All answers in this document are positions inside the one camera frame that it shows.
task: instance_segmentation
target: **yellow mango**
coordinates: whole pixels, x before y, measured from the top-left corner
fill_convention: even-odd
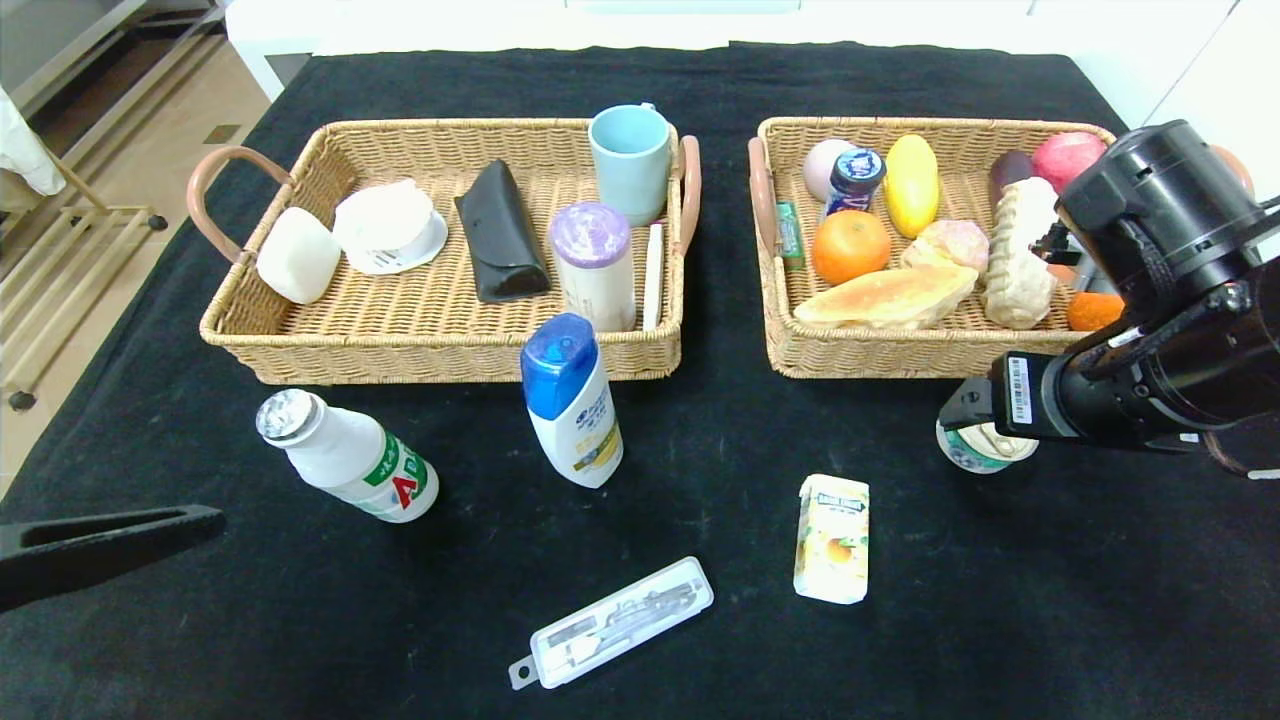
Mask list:
[[[938,215],[938,159],[927,140],[904,135],[884,156],[884,165],[888,218],[904,237],[915,238]]]

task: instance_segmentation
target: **blue bottle cap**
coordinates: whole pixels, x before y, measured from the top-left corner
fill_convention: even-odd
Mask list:
[[[520,354],[525,404],[539,418],[558,418],[582,391],[599,354],[586,318],[562,313],[543,323]]]
[[[837,192],[865,192],[884,177],[884,160],[870,147],[845,150],[831,168],[831,186]]]

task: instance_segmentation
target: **plastic container with purple lid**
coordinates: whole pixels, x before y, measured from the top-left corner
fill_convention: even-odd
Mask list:
[[[562,208],[548,231],[564,306],[595,332],[625,332],[636,323],[631,225],[603,202]]]

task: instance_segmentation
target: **clear plastic case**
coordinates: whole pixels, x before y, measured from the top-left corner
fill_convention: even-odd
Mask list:
[[[534,633],[529,657],[508,669],[511,687],[562,685],[698,615],[714,597],[698,559],[677,560]]]

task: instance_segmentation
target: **wicker basket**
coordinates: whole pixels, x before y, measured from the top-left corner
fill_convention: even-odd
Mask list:
[[[244,147],[214,151],[192,174],[192,220],[232,261],[200,320],[200,336],[227,348],[269,384],[461,383],[520,379],[520,350],[548,318],[563,311],[545,231],[559,208],[595,197],[585,119],[362,120],[333,123],[311,136],[285,173]],[[662,311],[650,332],[600,333],[611,379],[669,375],[680,364],[685,252],[701,192],[698,141],[676,141],[664,219]],[[246,158],[282,183],[243,250],[204,206],[211,177],[230,158]],[[476,299],[467,241],[452,199],[502,158],[511,167],[543,243],[550,292],[503,304]],[[256,252],[291,205],[333,225],[334,208],[352,192],[412,177],[436,201],[449,225],[431,263],[393,275],[365,275],[339,261],[324,297],[294,305],[255,270]],[[684,179],[684,196],[681,196]],[[648,228],[632,231],[636,288],[643,293]],[[636,316],[643,316],[637,297]]]
[[[764,300],[769,364],[790,378],[960,378],[984,375],[1009,350],[1056,354],[1087,333],[1066,324],[1070,291],[1055,291],[1052,310],[1034,329],[1009,331],[987,320],[977,293],[936,327],[918,331],[869,328],[818,329],[795,319],[796,305],[829,287],[812,266],[813,237],[822,208],[805,190],[803,164],[809,149],[828,137],[888,152],[895,140],[919,133],[933,147],[942,176],[940,218],[972,219],[991,232],[987,170],[1007,150],[1033,151],[1050,136],[1084,131],[1115,141],[1107,131],[1078,123],[972,120],[941,118],[771,118],[751,138],[751,204]],[[777,200],[795,204],[805,238],[805,266],[786,269],[778,255]],[[893,241],[893,261],[908,240],[897,234],[877,191],[872,211]]]

